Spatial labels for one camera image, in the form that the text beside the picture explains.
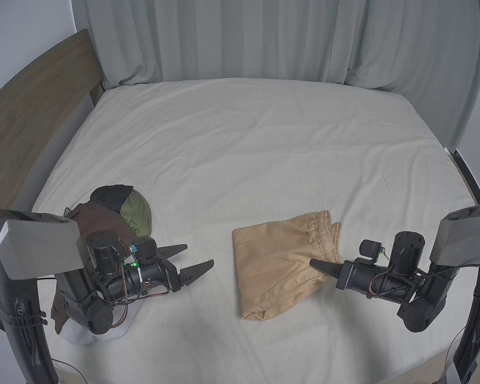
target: curtain fold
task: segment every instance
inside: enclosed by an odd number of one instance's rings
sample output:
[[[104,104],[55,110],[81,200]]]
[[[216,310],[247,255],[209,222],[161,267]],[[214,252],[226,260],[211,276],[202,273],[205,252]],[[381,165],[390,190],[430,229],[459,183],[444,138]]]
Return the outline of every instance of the curtain fold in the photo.
[[[105,88],[221,77],[403,95],[454,150],[480,86],[479,0],[72,0]]]

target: bed frame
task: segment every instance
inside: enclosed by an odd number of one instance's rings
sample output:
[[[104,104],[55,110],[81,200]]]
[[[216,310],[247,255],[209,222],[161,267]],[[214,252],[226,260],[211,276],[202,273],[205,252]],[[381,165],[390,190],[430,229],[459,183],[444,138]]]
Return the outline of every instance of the bed frame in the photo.
[[[31,210],[92,103],[102,96],[102,80],[84,29],[0,89],[0,208]]]

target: brown fabric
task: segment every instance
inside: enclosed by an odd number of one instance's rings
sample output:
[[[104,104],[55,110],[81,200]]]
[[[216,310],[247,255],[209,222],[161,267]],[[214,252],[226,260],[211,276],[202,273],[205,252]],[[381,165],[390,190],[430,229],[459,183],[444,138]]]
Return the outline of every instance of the brown fabric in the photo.
[[[119,213],[97,203],[87,202],[85,204],[78,204],[66,217],[77,222],[83,241],[85,241],[90,234],[101,230],[111,230],[115,232],[119,236],[119,239],[127,245],[132,244],[133,241],[137,239],[137,235],[135,235],[133,229],[129,227]],[[91,259],[88,260],[86,267],[89,271],[94,270]],[[65,310],[65,302],[58,285],[53,299],[50,317],[55,322],[55,332],[59,335],[69,317]]]
[[[243,317],[271,319],[314,293],[327,276],[310,259],[342,262],[340,228],[321,211],[234,230]]]

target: fitted sheet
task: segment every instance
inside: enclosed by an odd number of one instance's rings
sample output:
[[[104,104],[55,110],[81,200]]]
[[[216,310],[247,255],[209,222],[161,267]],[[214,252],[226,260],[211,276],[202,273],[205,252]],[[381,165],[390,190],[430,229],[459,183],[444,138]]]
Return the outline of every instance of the fitted sheet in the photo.
[[[219,79],[105,92],[50,175],[34,210],[61,215],[101,185],[133,185],[150,203],[158,246],[187,243],[177,268],[215,260],[189,287],[146,299],[128,333],[70,345],[46,327],[51,354],[98,383],[375,383],[422,363],[465,325],[476,271],[460,270],[445,309],[409,332],[398,305],[335,288],[293,309],[244,320],[232,230],[328,209],[340,254],[363,239],[426,240],[473,205],[456,167],[399,95],[314,82]],[[380,258],[379,263],[388,261]],[[49,311],[54,282],[39,283]]]

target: white bed sheet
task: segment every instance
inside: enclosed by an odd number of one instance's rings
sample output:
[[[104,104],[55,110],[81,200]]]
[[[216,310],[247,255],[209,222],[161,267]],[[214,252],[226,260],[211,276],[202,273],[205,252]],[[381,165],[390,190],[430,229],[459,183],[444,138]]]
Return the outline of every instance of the white bed sheet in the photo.
[[[473,205],[439,142],[401,96],[336,84],[221,79],[105,92],[50,175],[35,210],[61,215],[101,185],[133,185],[152,209],[158,246],[187,243],[177,268],[214,258],[190,287],[146,300],[128,333],[52,356],[98,383],[375,383],[448,347],[464,326],[476,271],[461,270],[424,332],[398,306],[328,281],[267,322],[241,317],[232,230],[330,210],[340,253],[363,239],[389,251],[424,235],[428,268],[439,220]],[[40,298],[49,310],[52,282]]]

